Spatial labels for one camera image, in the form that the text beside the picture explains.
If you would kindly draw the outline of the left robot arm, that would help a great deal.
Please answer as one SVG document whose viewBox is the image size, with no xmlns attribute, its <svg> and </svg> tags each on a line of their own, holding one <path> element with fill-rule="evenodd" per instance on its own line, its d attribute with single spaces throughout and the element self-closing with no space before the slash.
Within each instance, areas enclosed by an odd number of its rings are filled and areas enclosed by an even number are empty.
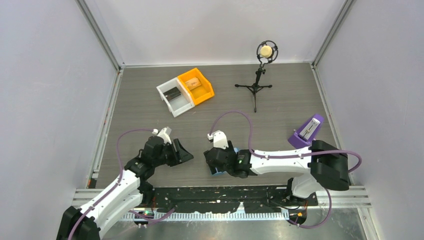
<svg viewBox="0 0 424 240">
<path fill-rule="evenodd" d="M 193 158 L 179 139 L 167 141 L 151 136 L 114 182 L 82 206 L 70 206 L 65 210 L 56 238 L 102 239 L 124 214 L 137 206 L 148 207 L 153 202 L 155 191 L 148 179 L 157 167 L 173 167 Z"/>
</svg>

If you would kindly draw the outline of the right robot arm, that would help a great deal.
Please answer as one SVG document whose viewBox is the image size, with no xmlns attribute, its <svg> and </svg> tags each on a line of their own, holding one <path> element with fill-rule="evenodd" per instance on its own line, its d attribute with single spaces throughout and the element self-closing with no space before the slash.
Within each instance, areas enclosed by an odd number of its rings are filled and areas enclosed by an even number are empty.
<svg viewBox="0 0 424 240">
<path fill-rule="evenodd" d="M 268 173 L 295 174 L 287 181 L 284 193 L 291 205 L 299 205 L 321 189 L 350 188 L 347 154 L 322 140 L 295 150 L 250 152 L 229 146 L 213 147 L 203 154 L 212 175 L 227 173 L 245 179 Z"/>
</svg>

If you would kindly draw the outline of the gold credit card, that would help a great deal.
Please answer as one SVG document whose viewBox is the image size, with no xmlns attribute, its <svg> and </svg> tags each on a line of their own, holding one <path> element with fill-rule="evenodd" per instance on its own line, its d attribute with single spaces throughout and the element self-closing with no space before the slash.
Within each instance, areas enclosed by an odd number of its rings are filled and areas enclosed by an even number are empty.
<svg viewBox="0 0 424 240">
<path fill-rule="evenodd" d="M 192 91 L 195 88 L 198 88 L 202 85 L 202 82 L 198 77 L 193 77 L 184 82 L 189 91 Z"/>
</svg>

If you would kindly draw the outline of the blue card holder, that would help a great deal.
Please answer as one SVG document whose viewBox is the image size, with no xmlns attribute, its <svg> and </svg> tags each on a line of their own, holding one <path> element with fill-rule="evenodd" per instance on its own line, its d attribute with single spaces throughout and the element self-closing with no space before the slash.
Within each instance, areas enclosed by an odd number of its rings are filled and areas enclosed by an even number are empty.
<svg viewBox="0 0 424 240">
<path fill-rule="evenodd" d="M 238 153 L 239 152 L 239 149 L 237 148 L 237 147 L 234 147 L 233 148 L 233 150 L 236 152 L 236 153 Z M 217 167 L 215 167 L 215 168 L 211 168 L 212 170 L 210 170 L 211 171 L 211 175 L 212 176 L 219 176 L 219 175 L 223 175 L 223 174 L 226 174 L 227 172 L 225 171 L 225 170 L 219 170 Z"/>
</svg>

